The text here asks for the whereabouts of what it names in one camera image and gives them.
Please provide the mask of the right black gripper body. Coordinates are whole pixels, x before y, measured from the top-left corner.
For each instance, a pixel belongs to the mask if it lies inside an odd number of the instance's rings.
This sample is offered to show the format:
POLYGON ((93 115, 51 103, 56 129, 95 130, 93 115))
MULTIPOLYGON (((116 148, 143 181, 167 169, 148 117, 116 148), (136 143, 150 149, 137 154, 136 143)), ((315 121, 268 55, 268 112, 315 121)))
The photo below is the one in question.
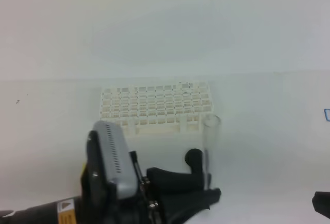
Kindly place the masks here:
POLYGON ((330 219, 330 192, 315 192, 312 205, 317 213, 330 219))

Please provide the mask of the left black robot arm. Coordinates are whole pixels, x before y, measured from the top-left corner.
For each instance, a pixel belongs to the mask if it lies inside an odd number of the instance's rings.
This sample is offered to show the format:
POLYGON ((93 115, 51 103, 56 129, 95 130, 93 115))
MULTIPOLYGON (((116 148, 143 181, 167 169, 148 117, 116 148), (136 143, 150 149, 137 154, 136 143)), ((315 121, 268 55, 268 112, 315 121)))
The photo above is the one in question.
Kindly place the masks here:
POLYGON ((202 152, 191 149, 185 161, 191 173, 174 173, 156 167, 143 176, 135 151, 129 153, 137 190, 121 199, 114 183, 107 183, 104 166, 96 163, 98 177, 85 168, 82 195, 15 213, 1 212, 1 223, 185 223, 219 202, 221 190, 210 189, 202 172, 202 152))

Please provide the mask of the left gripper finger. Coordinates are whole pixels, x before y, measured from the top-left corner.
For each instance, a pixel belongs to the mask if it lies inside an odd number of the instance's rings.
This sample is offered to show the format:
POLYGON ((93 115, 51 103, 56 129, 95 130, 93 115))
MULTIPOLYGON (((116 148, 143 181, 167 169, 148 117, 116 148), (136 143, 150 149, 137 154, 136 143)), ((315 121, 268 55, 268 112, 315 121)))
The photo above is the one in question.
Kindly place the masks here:
POLYGON ((155 196, 185 194, 205 190, 203 173, 175 173, 157 167, 147 169, 150 191, 155 196))
POLYGON ((163 223, 185 223, 190 218, 219 202, 219 188, 183 194, 161 194, 157 202, 163 223))

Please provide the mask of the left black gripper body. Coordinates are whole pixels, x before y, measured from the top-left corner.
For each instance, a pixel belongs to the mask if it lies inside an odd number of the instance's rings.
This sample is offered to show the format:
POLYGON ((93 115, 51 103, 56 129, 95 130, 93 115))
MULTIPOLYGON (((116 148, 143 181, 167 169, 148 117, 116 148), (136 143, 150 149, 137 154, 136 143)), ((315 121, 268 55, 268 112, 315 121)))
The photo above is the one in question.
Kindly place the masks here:
POLYGON ((81 178, 80 223, 162 223, 156 216, 159 204, 147 197, 149 182, 138 163, 137 153, 129 152, 138 189, 129 198, 120 199, 114 183, 106 183, 99 170, 89 172, 85 165, 81 178))

